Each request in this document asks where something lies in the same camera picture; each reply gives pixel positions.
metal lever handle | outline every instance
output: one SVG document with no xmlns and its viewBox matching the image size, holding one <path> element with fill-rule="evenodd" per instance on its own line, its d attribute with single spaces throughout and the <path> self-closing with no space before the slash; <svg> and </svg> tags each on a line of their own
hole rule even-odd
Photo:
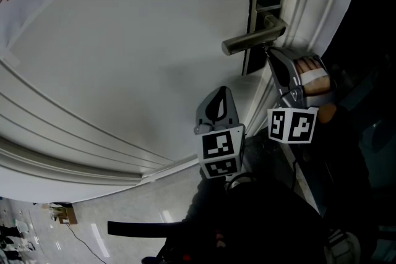
<svg viewBox="0 0 396 264">
<path fill-rule="evenodd" d="M 235 38 L 223 41 L 222 50 L 224 54 L 232 55 L 256 45 L 274 41 L 283 35 L 286 29 L 285 22 L 278 20 L 269 12 L 263 12 L 261 14 L 264 15 L 265 28 L 263 30 L 236 36 Z"/>
</svg>

hand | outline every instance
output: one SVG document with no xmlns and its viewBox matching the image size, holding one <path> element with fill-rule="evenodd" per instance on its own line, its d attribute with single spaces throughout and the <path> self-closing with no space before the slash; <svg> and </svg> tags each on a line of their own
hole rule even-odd
<svg viewBox="0 0 396 264">
<path fill-rule="evenodd" d="M 304 57 L 296 61 L 296 68 L 299 74 L 303 74 L 312 69 L 319 69 L 321 65 L 313 58 Z M 318 95 L 330 90 L 330 77 L 323 76 L 304 85 L 304 92 L 307 95 Z M 328 123 L 335 115 L 337 107 L 333 103 L 324 104 L 319 107 L 317 118 L 320 123 Z"/>
</svg>

glossy floor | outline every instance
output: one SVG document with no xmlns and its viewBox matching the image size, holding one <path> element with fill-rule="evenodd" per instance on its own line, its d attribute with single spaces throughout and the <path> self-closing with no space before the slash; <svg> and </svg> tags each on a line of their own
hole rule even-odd
<svg viewBox="0 0 396 264">
<path fill-rule="evenodd" d="M 74 204 L 76 236 L 83 240 L 105 263 L 140 263 L 156 256 L 165 239 L 137 239 L 107 235 L 107 221 L 161 223 L 182 220 L 197 192 L 199 167 L 194 166 L 156 182 L 118 194 Z M 15 200 L 0 200 L 1 220 L 12 226 L 13 219 L 25 221 L 28 241 L 36 248 L 23 252 L 24 260 L 36 264 L 101 263 L 65 224 L 54 222 L 48 210 Z"/>
</svg>

floor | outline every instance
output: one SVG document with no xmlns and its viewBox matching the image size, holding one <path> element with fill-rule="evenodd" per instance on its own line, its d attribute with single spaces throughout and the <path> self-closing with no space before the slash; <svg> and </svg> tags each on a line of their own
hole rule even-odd
<svg viewBox="0 0 396 264">
<path fill-rule="evenodd" d="M 107 221 L 180 221 L 187 213 L 199 182 L 199 167 L 194 166 L 150 184 L 75 203 L 74 209 L 79 223 L 71 228 L 105 263 L 140 263 L 146 256 L 156 256 L 165 239 L 109 236 Z M 33 206 L 27 202 L 3 199 L 0 200 L 0 211 L 0 223 L 2 221 L 6 226 L 13 226 L 13 219 L 17 219 L 30 226 L 30 232 L 24 235 L 34 244 L 36 251 L 24 252 L 24 260 L 37 260 L 36 264 L 101 263 L 73 236 L 65 224 L 52 221 L 48 210 L 43 209 L 40 204 Z M 96 224 L 106 250 L 101 250 L 92 224 Z"/>
</svg>

white door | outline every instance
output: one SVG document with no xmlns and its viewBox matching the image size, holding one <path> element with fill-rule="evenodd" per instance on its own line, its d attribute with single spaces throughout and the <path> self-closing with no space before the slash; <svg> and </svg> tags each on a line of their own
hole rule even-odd
<svg viewBox="0 0 396 264">
<path fill-rule="evenodd" d="M 322 54 L 350 0 L 283 0 L 280 45 Z M 194 155 L 199 103 L 227 85 L 254 133 L 269 77 L 242 77 L 221 42 L 246 32 L 249 0 L 54 0 L 0 62 L 0 134 L 55 158 L 151 172 Z"/>
</svg>

